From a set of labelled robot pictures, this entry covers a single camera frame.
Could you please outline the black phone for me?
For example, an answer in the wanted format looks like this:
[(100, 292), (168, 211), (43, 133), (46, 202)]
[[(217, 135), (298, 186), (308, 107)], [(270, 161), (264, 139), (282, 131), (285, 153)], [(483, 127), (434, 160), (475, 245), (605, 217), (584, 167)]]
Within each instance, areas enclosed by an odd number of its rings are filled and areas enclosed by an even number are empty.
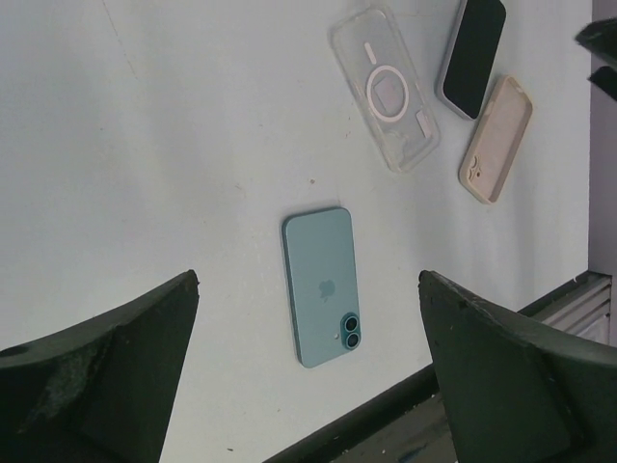
[(506, 16), (506, 8), (499, 0), (459, 4), (436, 94), (463, 119), (474, 121), (480, 115)]

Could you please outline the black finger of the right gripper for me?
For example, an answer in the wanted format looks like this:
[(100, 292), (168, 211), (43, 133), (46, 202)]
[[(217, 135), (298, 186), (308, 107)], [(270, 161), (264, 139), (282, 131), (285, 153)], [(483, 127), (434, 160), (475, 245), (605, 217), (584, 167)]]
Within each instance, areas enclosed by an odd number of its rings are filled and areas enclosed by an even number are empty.
[(597, 88), (617, 100), (617, 71), (610, 66), (602, 66), (594, 70), (588, 80)]
[(610, 17), (585, 26), (575, 37), (576, 42), (606, 63), (617, 59), (617, 19)]

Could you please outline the beige silicone phone case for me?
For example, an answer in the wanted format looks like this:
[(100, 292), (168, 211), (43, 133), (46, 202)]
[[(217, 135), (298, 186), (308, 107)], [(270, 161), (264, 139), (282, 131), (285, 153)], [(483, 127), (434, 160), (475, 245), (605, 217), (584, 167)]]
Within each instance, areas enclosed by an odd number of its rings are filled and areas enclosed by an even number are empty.
[(515, 77), (499, 77), (459, 170), (459, 181), (480, 203), (498, 200), (532, 114), (532, 101)]

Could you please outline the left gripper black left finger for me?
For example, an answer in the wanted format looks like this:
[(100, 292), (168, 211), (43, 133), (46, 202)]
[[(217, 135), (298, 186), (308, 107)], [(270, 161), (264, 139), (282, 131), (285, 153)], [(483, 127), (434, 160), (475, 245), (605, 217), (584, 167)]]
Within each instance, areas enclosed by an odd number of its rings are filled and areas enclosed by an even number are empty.
[(157, 462), (199, 304), (188, 270), (1, 352), (4, 462)]

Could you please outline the clear magnetic phone case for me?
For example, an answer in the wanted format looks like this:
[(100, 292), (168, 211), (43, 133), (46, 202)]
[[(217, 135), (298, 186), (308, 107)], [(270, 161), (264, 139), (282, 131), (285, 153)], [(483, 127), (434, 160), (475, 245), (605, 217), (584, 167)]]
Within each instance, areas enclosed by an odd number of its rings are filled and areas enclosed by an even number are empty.
[(352, 15), (332, 27), (329, 42), (389, 169), (411, 171), (438, 146), (440, 131), (391, 11), (370, 6)]

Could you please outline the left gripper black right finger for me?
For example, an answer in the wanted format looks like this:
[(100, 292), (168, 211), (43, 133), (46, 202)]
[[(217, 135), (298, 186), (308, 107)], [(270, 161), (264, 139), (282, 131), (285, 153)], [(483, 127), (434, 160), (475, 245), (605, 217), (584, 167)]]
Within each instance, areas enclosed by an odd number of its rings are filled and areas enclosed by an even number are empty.
[(616, 350), (419, 274), (424, 331), (461, 462), (613, 462)]

